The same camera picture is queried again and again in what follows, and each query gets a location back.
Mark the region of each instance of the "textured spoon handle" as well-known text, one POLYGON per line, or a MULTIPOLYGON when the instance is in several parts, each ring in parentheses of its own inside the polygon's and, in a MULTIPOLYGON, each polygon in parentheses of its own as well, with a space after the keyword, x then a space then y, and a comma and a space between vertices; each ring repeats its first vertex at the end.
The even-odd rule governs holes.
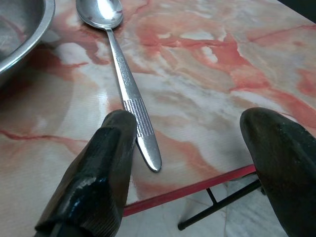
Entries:
POLYGON ((118 74, 123 106, 136 117, 139 150, 147 166, 152 171, 158 172, 161 169, 161 156, 145 104, 112 29, 105 30, 108 33, 115 68, 118 74))

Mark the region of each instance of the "white tile floor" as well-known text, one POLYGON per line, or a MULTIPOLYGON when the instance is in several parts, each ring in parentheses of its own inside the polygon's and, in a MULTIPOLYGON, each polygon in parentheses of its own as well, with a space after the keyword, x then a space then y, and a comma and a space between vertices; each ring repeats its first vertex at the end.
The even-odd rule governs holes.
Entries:
MULTIPOLYGON (((225 198, 255 177, 212 187, 217 200, 225 198)), ((228 207, 179 231, 181 220, 211 206, 206 191, 123 218, 117 237, 285 237, 266 196, 254 191, 228 207)))

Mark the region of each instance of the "pink marble surface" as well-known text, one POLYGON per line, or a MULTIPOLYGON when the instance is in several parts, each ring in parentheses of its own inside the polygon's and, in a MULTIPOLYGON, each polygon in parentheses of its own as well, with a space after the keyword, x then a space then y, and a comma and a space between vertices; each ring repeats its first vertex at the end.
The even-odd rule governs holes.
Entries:
MULTIPOLYGON (((115 34, 152 120, 163 168, 138 150, 128 204, 252 164, 242 111, 262 106, 316 135, 316 26, 276 0, 122 0, 115 34)), ((30 236, 70 162, 121 109, 104 32, 56 0, 50 30, 0 93, 0 229, 30 236)))

